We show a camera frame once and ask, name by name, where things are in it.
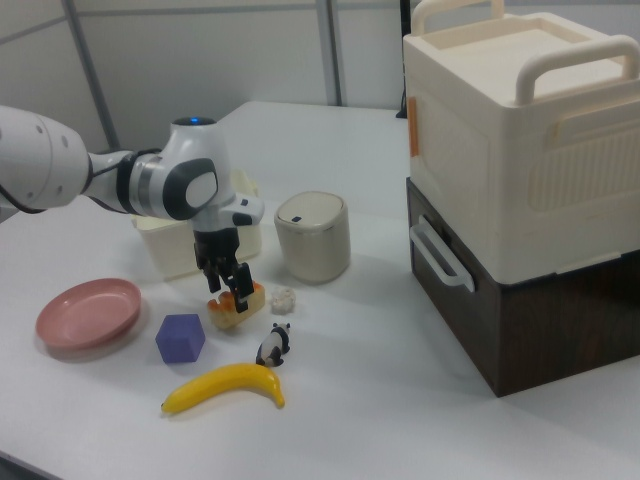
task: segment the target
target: white handle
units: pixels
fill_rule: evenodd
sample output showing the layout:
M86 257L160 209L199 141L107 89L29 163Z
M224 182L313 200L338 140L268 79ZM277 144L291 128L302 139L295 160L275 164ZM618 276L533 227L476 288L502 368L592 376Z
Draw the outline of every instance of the white handle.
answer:
M502 18L504 16L504 0L422 0L413 11L413 16L411 17L411 34L422 35L424 33L424 21L431 15L487 1L491 1L493 18Z
M604 40L576 43L554 52L529 59L516 82L516 103L526 105L533 101L536 80L540 75L564 67L595 62L614 57L625 57L622 80L633 80L640 74L640 46L626 35L614 35Z
M456 273L455 275L449 275L440 266L433 254L429 251L429 248L424 244L421 235L424 235L431 245L437 250L442 258L449 264L451 269ZM473 292L475 285L471 274L464 268L464 265L460 263L460 260L456 258L453 252L447 247L447 245L438 236L438 233L433 229L429 222L420 217L420 223L414 225L409 229L409 238L414 243L418 251L422 254L427 263L431 266L435 274L440 281L450 287L457 287L458 285L464 285L467 290Z

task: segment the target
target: drawer handle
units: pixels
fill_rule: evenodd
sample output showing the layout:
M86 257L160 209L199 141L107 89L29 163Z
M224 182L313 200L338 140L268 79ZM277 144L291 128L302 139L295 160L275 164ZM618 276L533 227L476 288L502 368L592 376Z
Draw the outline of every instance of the drawer handle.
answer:
M411 238L411 241L431 266L435 274L438 275L438 278L442 283L450 287L464 285L470 292L475 291L475 285L473 283L473 278L471 278L471 274L466 268L464 268L462 263L460 263L460 260L456 258L453 252L442 241L440 236L424 217L420 217L419 223L409 229L409 238ZM455 275L449 275L444 271L433 254L429 251L429 248L425 245L423 238L438 251L442 258L456 273Z

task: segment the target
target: panda figurine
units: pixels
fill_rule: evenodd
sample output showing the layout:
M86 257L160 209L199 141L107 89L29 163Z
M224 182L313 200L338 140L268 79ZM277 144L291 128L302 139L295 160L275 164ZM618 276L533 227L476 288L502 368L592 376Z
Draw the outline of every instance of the panda figurine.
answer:
M256 363L267 367L277 367L284 363L281 356L287 353L289 348L289 329L291 324L274 323L273 330L264 339L256 355Z

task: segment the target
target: pink plate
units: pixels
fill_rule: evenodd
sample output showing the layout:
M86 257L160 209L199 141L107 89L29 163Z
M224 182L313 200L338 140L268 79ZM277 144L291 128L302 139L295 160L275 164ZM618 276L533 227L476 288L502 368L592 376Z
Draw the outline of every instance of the pink plate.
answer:
M119 278L82 283L44 307L36 332L49 347L80 350L112 340L140 314L140 289Z

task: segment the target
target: white basket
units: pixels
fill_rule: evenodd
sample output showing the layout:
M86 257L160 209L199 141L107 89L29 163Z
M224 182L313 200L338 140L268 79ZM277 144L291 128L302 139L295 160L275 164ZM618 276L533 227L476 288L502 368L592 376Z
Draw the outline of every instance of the white basket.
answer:
M551 14L405 37L411 179L513 284L640 248L640 48Z

